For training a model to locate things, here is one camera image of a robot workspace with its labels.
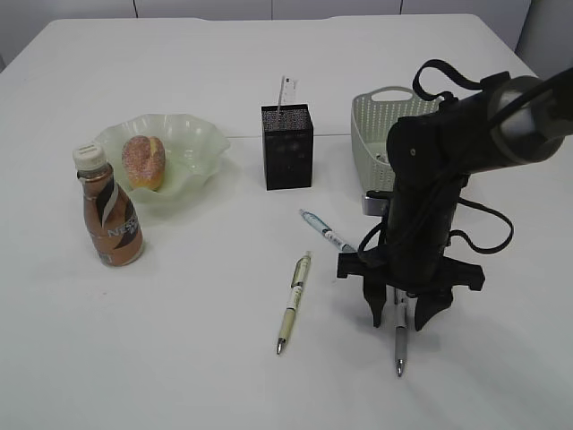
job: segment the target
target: plastic bottle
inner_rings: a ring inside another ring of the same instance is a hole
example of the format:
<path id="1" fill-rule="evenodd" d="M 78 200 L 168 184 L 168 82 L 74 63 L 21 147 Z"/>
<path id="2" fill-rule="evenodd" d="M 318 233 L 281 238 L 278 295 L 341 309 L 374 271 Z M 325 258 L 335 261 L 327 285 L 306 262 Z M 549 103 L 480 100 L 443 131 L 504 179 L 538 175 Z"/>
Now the plastic bottle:
<path id="1" fill-rule="evenodd" d="M 73 161 L 83 185 L 83 217 L 99 258 L 110 266 L 133 262 L 143 250 L 140 223 L 106 153 L 91 144 L 73 150 Z"/>

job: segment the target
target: bottle cap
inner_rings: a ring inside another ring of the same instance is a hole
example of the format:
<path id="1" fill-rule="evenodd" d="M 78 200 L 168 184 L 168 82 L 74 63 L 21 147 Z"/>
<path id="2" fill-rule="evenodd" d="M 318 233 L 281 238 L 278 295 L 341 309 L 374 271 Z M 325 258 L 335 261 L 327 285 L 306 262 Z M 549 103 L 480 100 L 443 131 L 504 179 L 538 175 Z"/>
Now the bottle cap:
<path id="1" fill-rule="evenodd" d="M 73 150 L 73 162 L 77 170 L 98 170 L 107 163 L 106 153 L 99 145 L 81 146 Z"/>

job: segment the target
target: glass bowl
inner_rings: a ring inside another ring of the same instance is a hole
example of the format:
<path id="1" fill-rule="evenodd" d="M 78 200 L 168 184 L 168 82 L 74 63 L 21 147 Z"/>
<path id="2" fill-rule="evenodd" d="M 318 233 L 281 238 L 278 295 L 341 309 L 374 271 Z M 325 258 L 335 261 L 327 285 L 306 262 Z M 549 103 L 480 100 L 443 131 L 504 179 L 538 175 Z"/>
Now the glass bowl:
<path id="1" fill-rule="evenodd" d="M 157 136 L 165 147 L 163 184 L 156 190 L 133 189 L 122 165 L 122 150 L 136 135 Z M 186 114 L 147 114 L 107 128 L 94 140 L 114 168 L 117 183 L 137 202 L 173 202 L 196 191 L 218 170 L 221 154 L 230 144 L 219 129 Z"/>

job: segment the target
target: plastic basket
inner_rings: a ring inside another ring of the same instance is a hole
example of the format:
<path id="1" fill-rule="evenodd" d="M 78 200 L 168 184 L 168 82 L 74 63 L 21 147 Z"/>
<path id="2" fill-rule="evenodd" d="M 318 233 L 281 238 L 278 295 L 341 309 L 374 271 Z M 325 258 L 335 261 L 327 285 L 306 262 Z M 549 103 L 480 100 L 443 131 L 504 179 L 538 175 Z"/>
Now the plastic basket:
<path id="1" fill-rule="evenodd" d="M 407 92 L 411 97 L 394 101 L 372 99 L 384 91 Z M 424 101 L 405 87 L 384 87 L 355 97 L 351 119 L 352 152 L 365 192 L 392 191 L 394 172 L 386 155 L 386 139 L 398 118 L 430 114 L 438 109 L 440 102 L 441 99 Z"/>

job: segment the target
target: gray pen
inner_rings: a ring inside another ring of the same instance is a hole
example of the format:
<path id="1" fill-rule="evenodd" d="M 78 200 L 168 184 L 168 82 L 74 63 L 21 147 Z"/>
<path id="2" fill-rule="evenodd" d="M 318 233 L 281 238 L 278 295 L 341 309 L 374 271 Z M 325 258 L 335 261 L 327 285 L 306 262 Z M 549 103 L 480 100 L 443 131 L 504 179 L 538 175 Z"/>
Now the gray pen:
<path id="1" fill-rule="evenodd" d="M 407 356 L 407 336 L 408 328 L 406 326 L 407 298 L 404 292 L 394 288 L 394 297 L 397 299 L 396 304 L 396 344 L 394 347 L 394 358 L 396 360 L 396 373 L 401 378 L 406 368 Z"/>

